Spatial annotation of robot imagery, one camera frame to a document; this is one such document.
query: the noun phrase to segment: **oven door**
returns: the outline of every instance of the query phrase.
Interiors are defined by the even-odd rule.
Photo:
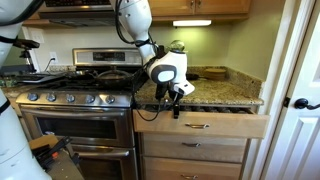
[[[72,144],[134,146],[129,108],[21,105],[21,112],[33,139],[53,133]]]
[[[134,148],[73,145],[86,180],[138,180]]]

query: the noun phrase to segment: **oven window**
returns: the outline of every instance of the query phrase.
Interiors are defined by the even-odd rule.
[[[80,167],[86,180],[122,180],[120,161],[81,159]]]
[[[61,118],[37,118],[42,134],[53,132],[57,136],[116,139],[114,121]]]

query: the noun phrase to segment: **range hood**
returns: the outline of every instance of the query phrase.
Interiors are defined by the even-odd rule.
[[[54,5],[49,2],[52,1],[45,1],[39,8],[40,19],[74,27],[115,25],[115,13],[109,1],[104,1],[101,5],[68,4],[68,6],[62,4],[63,1],[58,5],[57,1]]]

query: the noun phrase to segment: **stove knob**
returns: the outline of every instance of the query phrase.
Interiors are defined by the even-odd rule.
[[[74,102],[74,100],[75,100],[75,97],[74,97],[74,95],[72,95],[72,94],[67,94],[67,101],[68,102]]]
[[[36,94],[36,93],[29,93],[28,94],[28,97],[27,97],[30,101],[36,101],[36,100],[38,100],[38,94]]]
[[[92,95],[87,95],[86,96],[86,103],[93,103],[95,100],[95,97]]]
[[[115,100],[116,100],[116,98],[115,98],[114,96],[112,96],[112,95],[108,95],[108,96],[106,97],[106,102],[107,102],[108,104],[114,103]]]
[[[56,100],[56,95],[53,94],[53,93],[49,93],[47,95],[47,100],[50,101],[50,102],[54,102]]]

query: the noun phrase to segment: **under-cabinet light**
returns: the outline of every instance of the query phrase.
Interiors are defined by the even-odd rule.
[[[211,20],[173,21],[173,26],[209,26]]]

